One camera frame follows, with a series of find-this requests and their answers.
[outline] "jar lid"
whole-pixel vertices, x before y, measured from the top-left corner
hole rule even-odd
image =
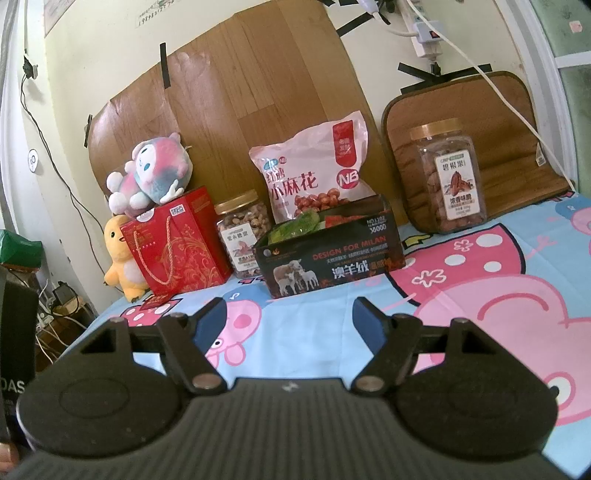
[[[448,118],[430,124],[421,125],[410,129],[410,138],[420,140],[421,138],[434,137],[455,130],[461,130],[462,124],[459,118]]]
[[[256,202],[257,200],[258,195],[256,190],[248,190],[248,192],[245,192],[238,197],[218,203],[215,206],[215,211],[218,215],[225,215],[226,213],[238,210],[240,207],[244,207],[249,203]]]

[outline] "black box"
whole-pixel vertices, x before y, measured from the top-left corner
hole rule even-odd
[[[253,247],[273,298],[361,280],[404,266],[402,245],[390,204],[374,195],[319,213],[364,218],[268,245]]]

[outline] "poster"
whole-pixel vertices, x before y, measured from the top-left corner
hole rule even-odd
[[[74,0],[45,0],[45,36],[47,36],[53,26],[73,3]]]

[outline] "nut jar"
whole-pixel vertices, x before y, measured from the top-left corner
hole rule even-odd
[[[411,129],[410,137],[418,147],[438,232],[456,232],[486,222],[476,152],[460,121],[449,118],[420,125]]]
[[[252,246],[271,229],[267,207],[256,190],[239,195],[215,206],[217,231],[238,278],[261,273]]]

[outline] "brown cushion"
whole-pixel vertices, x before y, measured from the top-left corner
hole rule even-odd
[[[489,74],[494,84],[535,127],[530,96],[523,82],[509,72]],[[516,210],[564,192],[568,184],[549,163],[535,162],[538,140],[501,102],[480,76],[472,76],[394,99],[382,120],[404,191],[404,206],[420,231],[437,232],[418,151],[409,130],[418,125],[457,117],[472,137],[488,217]]]

